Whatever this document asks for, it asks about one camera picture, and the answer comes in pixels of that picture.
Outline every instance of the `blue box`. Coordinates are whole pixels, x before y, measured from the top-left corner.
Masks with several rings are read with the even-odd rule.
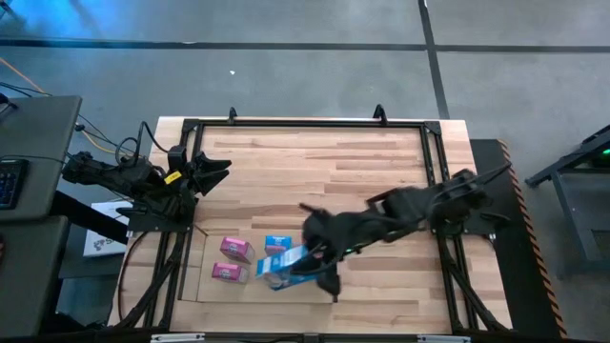
[[[265,236],[265,252],[271,256],[278,252],[286,252],[293,246],[290,236]]]
[[[290,275],[291,266],[307,254],[305,246],[298,246],[258,260],[256,278],[263,278],[274,291],[315,280],[315,275]]]

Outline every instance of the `small cardboard box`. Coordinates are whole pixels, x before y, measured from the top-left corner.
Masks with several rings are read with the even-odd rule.
[[[230,263],[216,262],[213,264],[212,278],[236,283],[248,282],[250,273],[247,269]]]
[[[268,256],[278,252],[286,252],[293,245],[291,236],[265,236],[265,253]]]
[[[298,246],[258,260],[256,278],[263,278],[274,291],[315,280],[315,275],[291,275],[291,266],[307,254],[305,246]]]
[[[254,260],[252,245],[239,239],[224,237],[222,243],[220,243],[220,251],[235,261],[250,264]]]

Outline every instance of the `orange striped edge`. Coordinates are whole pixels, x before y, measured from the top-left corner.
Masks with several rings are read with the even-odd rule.
[[[506,143],[499,140],[499,144],[502,147],[504,159],[506,160],[506,162],[510,162],[511,155],[508,152],[508,147],[506,146]],[[511,181],[513,183],[513,188],[515,189],[519,209],[525,221],[525,229],[527,229],[527,233],[530,235],[532,251],[536,256],[536,262],[538,263],[540,276],[542,276],[542,283],[544,284],[544,288],[546,288],[546,295],[548,296],[549,301],[551,302],[551,310],[553,310],[553,313],[555,314],[555,321],[557,322],[557,326],[559,328],[559,335],[561,336],[561,338],[567,338],[568,333],[565,330],[565,326],[563,325],[563,318],[561,317],[561,313],[559,312],[559,305],[557,303],[557,299],[555,298],[555,292],[553,292],[553,286],[551,286],[551,280],[549,278],[548,271],[546,270],[544,260],[542,259],[542,254],[540,253],[538,240],[536,239],[536,235],[534,234],[532,219],[530,218],[530,215],[527,212],[527,207],[525,206],[525,199],[523,198],[523,193],[521,192],[521,187],[519,186],[519,179],[517,178],[517,174],[515,173],[515,170],[513,170],[513,167],[509,168],[508,174],[510,175]]]

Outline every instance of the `gray floor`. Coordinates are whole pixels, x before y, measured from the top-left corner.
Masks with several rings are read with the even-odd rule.
[[[0,35],[205,42],[424,43],[417,0],[14,0]],[[428,0],[439,44],[608,45],[604,0]],[[0,48],[0,56],[53,94],[80,94],[81,113],[119,140],[160,115],[438,118],[423,51],[79,50]],[[474,138],[501,138],[520,178],[608,124],[610,55],[440,53],[449,113]],[[0,66],[0,79],[27,86]],[[70,151],[92,150],[80,135]],[[99,158],[110,155],[95,151]],[[114,195],[61,184],[84,202]],[[550,271],[573,261],[550,185],[525,188]],[[95,290],[99,280],[82,280]],[[610,276],[553,280],[571,337],[610,337]],[[89,291],[67,287],[62,306],[81,321]]]

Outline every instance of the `wooden tabletop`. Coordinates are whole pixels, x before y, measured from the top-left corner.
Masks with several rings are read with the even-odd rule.
[[[178,144],[183,119],[159,118],[155,138],[163,147]],[[440,124],[450,173],[464,168],[474,171],[465,122],[444,120]],[[430,139],[430,144],[434,147],[434,140]],[[315,283],[274,294],[260,287],[262,284],[249,283],[246,288],[208,276],[209,265],[215,262],[212,259],[222,258],[210,251],[217,251],[222,236],[255,242],[267,234],[298,237],[307,216],[298,208],[300,202],[331,212],[361,211],[367,198],[391,188],[426,187],[418,130],[207,127],[202,149],[212,159],[230,159],[233,164],[230,175],[206,197],[200,197],[184,291],[182,299],[174,302],[173,331],[451,331],[437,242],[429,232],[417,232],[391,244],[374,244],[362,254],[348,257],[339,267],[342,293],[335,304],[318,296]],[[434,152],[433,157],[440,179]],[[155,147],[151,161],[167,167],[166,154]],[[143,239],[124,268],[124,313],[151,281],[158,239],[155,233]],[[492,246],[477,236],[464,236],[463,242],[474,289],[496,318],[510,327]],[[155,323],[165,289],[161,294]],[[457,302],[466,325],[460,291]],[[110,324],[118,321],[116,297],[114,305]]]

